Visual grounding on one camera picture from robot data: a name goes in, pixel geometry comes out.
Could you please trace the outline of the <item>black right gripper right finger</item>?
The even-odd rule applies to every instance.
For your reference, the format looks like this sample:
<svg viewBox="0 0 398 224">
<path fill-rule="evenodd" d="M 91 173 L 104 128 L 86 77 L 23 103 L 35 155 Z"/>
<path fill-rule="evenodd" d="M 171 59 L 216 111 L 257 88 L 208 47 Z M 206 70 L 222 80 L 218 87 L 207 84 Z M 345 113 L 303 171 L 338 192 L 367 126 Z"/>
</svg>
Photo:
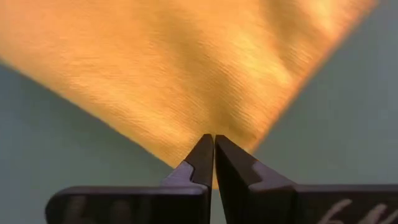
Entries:
<svg viewBox="0 0 398 224">
<path fill-rule="evenodd" d="M 215 166 L 227 224 L 286 224 L 295 183 L 233 143 L 215 137 Z"/>
</svg>

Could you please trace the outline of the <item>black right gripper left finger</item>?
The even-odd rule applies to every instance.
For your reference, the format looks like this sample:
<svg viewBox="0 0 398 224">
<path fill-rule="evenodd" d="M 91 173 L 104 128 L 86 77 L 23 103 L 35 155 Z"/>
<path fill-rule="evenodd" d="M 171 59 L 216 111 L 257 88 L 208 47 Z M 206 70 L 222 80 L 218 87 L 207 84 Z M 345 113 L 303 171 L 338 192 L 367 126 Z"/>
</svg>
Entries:
<svg viewBox="0 0 398 224">
<path fill-rule="evenodd" d="M 191 187 L 171 223 L 209 223 L 214 140 L 204 134 L 188 156 L 161 182 L 163 187 Z"/>
</svg>

